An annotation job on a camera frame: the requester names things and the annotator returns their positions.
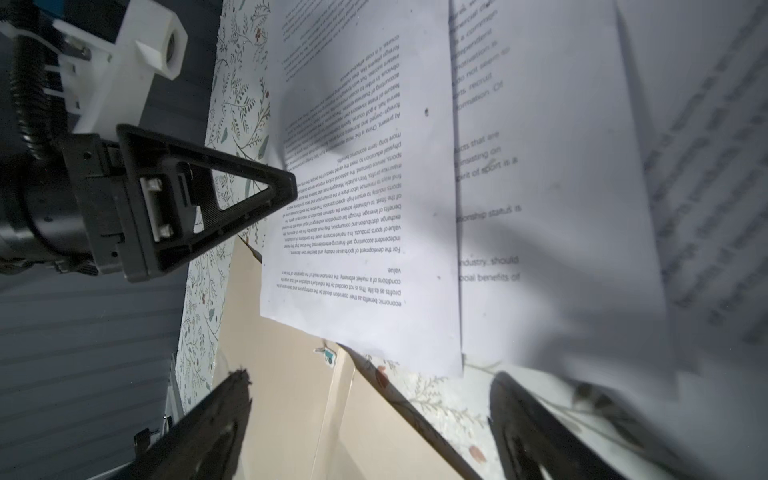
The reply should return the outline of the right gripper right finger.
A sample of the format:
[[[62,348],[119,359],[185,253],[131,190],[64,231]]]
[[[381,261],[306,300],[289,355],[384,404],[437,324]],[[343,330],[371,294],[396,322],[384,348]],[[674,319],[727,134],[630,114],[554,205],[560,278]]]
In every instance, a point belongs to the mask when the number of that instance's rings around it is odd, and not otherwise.
[[[507,479],[621,479],[508,373],[491,382],[489,426]]]

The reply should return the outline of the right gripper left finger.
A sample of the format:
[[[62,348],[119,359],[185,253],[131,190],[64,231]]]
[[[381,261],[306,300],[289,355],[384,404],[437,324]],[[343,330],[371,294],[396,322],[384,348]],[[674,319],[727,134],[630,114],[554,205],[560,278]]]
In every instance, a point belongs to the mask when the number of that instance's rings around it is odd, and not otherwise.
[[[116,479],[232,479],[252,400],[245,369],[232,372]]]

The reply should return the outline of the beige paper folder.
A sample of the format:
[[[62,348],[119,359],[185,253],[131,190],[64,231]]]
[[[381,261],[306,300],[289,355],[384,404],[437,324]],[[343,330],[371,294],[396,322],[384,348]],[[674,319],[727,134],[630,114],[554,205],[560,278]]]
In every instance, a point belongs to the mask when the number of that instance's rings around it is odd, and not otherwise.
[[[472,479],[339,345],[262,317],[262,265],[234,244],[214,381],[250,375],[237,479]]]

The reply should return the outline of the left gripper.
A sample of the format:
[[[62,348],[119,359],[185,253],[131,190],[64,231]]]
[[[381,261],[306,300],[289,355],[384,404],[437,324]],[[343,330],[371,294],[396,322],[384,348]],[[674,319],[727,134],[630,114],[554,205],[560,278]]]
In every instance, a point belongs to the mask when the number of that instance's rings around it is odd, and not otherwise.
[[[12,1],[10,105],[24,150],[1,158],[1,270],[164,276],[298,197],[285,170],[144,129],[156,78],[181,72],[188,35],[155,1],[118,6],[107,40]],[[222,207],[215,173],[261,191]]]

